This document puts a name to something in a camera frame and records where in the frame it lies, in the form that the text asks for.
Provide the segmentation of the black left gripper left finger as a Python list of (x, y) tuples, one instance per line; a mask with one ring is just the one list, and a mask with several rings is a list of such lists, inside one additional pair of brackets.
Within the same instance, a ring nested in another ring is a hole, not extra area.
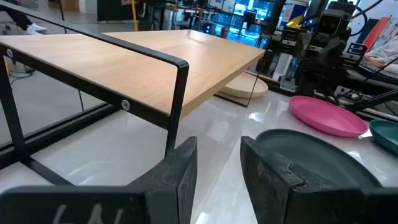
[(125, 187), (22, 186), (1, 194), (1, 223), (190, 223), (197, 138)]

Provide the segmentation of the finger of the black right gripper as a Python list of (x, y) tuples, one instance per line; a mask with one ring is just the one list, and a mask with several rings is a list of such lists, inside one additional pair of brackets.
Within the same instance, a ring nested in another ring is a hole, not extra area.
[(337, 61), (346, 47), (346, 42), (341, 39), (331, 39), (324, 47), (324, 61), (333, 63)]
[(299, 33), (293, 50), (293, 57), (304, 59), (313, 34), (310, 32)]

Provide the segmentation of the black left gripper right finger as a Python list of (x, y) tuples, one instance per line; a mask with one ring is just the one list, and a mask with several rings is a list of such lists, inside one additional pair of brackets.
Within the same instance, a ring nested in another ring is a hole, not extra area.
[(243, 136), (241, 166), (258, 223), (397, 223), (397, 189), (341, 151), (299, 162)]

